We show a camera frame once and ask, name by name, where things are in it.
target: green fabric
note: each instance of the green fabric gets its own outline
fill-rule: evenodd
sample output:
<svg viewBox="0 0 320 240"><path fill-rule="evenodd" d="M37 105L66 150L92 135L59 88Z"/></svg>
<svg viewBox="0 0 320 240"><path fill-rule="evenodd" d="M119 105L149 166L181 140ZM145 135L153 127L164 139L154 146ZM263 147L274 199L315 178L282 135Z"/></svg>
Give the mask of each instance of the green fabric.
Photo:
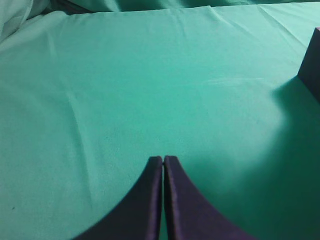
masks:
<svg viewBox="0 0 320 240"><path fill-rule="evenodd" d="M76 236L149 156L167 154L248 233L319 239L320 105L295 78L319 12L288 3L28 20L0 44L0 239Z"/></svg>
<svg viewBox="0 0 320 240"><path fill-rule="evenodd" d="M26 19L40 14L49 0L1 0L0 42L14 33Z"/></svg>
<svg viewBox="0 0 320 240"><path fill-rule="evenodd" d="M68 0L93 12L124 12L250 4L318 2L317 0Z"/></svg>

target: black foam piece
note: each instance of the black foam piece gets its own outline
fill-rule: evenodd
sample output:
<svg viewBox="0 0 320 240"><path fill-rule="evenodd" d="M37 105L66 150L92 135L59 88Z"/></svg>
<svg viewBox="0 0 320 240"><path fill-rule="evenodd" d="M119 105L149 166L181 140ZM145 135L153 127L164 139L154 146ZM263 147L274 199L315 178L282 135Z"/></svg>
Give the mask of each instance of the black foam piece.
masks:
<svg viewBox="0 0 320 240"><path fill-rule="evenodd" d="M320 27L313 32L298 77L320 103Z"/></svg>
<svg viewBox="0 0 320 240"><path fill-rule="evenodd" d="M158 240L162 210L162 159L150 157L123 200L74 240Z"/></svg>
<svg viewBox="0 0 320 240"><path fill-rule="evenodd" d="M164 159L164 210L169 240L255 240L203 197L176 156Z"/></svg>

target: wrinkled fabric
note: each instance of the wrinkled fabric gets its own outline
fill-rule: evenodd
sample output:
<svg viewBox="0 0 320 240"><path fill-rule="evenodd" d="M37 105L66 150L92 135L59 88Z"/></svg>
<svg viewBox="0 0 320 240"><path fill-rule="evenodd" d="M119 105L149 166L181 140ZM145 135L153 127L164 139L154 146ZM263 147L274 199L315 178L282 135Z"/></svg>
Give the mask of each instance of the wrinkled fabric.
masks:
<svg viewBox="0 0 320 240"><path fill-rule="evenodd" d="M58 0L58 2L71 2L93 12L125 12L201 6L317 2L317 0Z"/></svg>
<svg viewBox="0 0 320 240"><path fill-rule="evenodd" d="M40 14L50 0L1 0L0 42L14 33L28 18Z"/></svg>
<svg viewBox="0 0 320 240"><path fill-rule="evenodd" d="M0 239L67 240L176 155L261 240L316 240L320 3L34 17L0 43ZM161 240L166 239L165 230Z"/></svg>

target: teal cloth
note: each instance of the teal cloth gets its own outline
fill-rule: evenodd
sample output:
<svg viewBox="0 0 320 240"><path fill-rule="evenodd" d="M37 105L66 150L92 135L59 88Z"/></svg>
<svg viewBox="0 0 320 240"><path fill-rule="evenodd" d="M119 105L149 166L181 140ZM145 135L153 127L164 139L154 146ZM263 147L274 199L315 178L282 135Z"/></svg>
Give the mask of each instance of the teal cloth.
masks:
<svg viewBox="0 0 320 240"><path fill-rule="evenodd" d="M320 105L295 77L319 12L287 3L26 21L0 43L0 239L71 239L149 156L167 154L258 239L319 239Z"/></svg>
<svg viewBox="0 0 320 240"><path fill-rule="evenodd" d="M317 0L68 0L93 12L124 12L201 6L318 2Z"/></svg>
<svg viewBox="0 0 320 240"><path fill-rule="evenodd" d="M14 33L27 19L39 15L49 0L1 0L0 42Z"/></svg>

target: curved dark panel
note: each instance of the curved dark panel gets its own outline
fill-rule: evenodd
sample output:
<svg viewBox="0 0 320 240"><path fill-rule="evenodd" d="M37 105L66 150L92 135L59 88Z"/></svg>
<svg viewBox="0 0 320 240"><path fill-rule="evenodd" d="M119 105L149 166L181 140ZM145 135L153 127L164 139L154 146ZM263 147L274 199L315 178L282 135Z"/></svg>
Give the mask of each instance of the curved dark panel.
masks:
<svg viewBox="0 0 320 240"><path fill-rule="evenodd" d="M157 240L162 205L162 159L150 157L123 200L74 240Z"/></svg>
<svg viewBox="0 0 320 240"><path fill-rule="evenodd" d="M176 156L164 159L164 209L169 240L255 240L203 197Z"/></svg>

